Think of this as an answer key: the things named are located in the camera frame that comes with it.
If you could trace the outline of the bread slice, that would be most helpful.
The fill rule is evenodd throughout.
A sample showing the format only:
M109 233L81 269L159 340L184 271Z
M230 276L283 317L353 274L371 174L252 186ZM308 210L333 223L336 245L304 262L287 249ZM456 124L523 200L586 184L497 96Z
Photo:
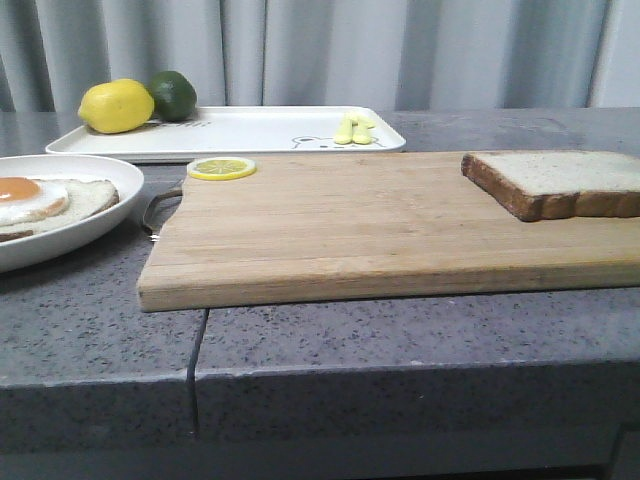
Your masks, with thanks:
M461 173L523 222L639 215L639 159L606 151L471 152Z
M119 192L109 180L81 181L78 179L41 179L60 183L69 195L67 209L55 216L39 221L1 225L1 241L12 241L65 227L101 213L116 205Z

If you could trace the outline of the white round plate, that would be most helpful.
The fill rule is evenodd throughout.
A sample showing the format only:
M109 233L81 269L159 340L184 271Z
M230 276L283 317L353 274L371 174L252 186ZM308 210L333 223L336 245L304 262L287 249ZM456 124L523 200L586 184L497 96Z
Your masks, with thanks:
M1 244L3 273L51 260L104 235L131 212L144 185L136 166L114 158L92 155L23 155L1 159L3 176L42 179L108 180L119 202L103 212L58 229Z

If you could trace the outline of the white rectangular tray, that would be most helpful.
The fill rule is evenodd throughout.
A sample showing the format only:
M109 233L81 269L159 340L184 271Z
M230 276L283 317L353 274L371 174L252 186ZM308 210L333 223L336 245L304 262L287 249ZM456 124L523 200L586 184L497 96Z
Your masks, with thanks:
M369 144L333 141L347 114L373 125ZM197 157L288 152L401 151L406 140L375 111L354 106L200 107L193 119L159 120L121 134L80 126L46 146L50 154L97 155L135 164L189 162Z

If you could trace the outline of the wooden cutting board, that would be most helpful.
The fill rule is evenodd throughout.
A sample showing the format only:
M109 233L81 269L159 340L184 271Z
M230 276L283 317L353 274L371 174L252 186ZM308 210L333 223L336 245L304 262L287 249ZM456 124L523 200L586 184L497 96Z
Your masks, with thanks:
M138 279L141 307L592 287L639 282L637 219L525 223L458 152L261 156L186 177Z

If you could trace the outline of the left yellow-green small piece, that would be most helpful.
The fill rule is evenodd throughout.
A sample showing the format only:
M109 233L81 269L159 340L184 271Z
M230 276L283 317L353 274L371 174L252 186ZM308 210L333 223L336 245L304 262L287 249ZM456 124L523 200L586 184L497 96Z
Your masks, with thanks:
M357 117L352 114L344 114L334 132L333 142L338 145L346 145L353 142L353 129L357 123Z

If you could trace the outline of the yellow-green small piece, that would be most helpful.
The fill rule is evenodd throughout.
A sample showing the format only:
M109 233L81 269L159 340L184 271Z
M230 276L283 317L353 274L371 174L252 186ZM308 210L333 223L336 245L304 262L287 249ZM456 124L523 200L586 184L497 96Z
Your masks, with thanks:
M357 117L352 114L344 114L334 132L333 142L338 145L346 145L353 142L353 129L357 123Z
M352 117L352 142L358 145L369 145L373 142L371 130L375 122L368 117L355 114Z

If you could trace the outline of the right yellow-green small piece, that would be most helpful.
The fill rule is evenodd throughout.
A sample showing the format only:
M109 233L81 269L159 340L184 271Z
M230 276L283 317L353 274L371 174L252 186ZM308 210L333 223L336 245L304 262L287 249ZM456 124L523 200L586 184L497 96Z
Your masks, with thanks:
M355 114L352 117L352 142L358 145L369 145L373 142L371 130L375 122L368 117Z

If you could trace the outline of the lemon slice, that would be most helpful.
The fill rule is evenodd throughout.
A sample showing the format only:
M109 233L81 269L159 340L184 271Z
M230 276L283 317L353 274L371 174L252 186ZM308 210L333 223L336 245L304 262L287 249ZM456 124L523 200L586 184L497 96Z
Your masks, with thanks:
M187 165L189 177L207 181L235 180L252 175L256 170L254 160L241 157L201 158Z

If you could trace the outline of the grey curtain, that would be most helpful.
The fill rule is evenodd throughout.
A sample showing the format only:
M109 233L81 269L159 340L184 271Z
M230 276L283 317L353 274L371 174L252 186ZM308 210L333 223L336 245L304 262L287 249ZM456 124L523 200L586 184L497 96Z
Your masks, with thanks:
M635 1L5 1L1 108L183 73L202 105L635 107Z

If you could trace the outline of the green lime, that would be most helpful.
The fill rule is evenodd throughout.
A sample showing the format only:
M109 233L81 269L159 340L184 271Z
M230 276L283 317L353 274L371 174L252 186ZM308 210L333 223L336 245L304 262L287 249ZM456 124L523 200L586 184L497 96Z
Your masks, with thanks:
M154 99L156 116L163 121L186 120L196 109L197 93L180 72L156 73L148 82L147 90Z

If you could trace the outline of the yellow lemon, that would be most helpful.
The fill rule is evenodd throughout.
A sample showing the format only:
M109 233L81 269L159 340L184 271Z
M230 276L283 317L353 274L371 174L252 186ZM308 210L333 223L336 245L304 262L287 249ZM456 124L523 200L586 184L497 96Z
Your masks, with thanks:
M154 108L154 99L141 82L123 78L88 89L77 113L93 130L117 134L145 124Z

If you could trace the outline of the fried egg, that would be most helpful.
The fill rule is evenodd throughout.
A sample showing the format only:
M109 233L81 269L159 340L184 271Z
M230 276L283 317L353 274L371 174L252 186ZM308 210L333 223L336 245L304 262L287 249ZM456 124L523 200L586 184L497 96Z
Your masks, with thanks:
M49 180L1 178L1 225L39 221L64 212L69 204L66 187Z

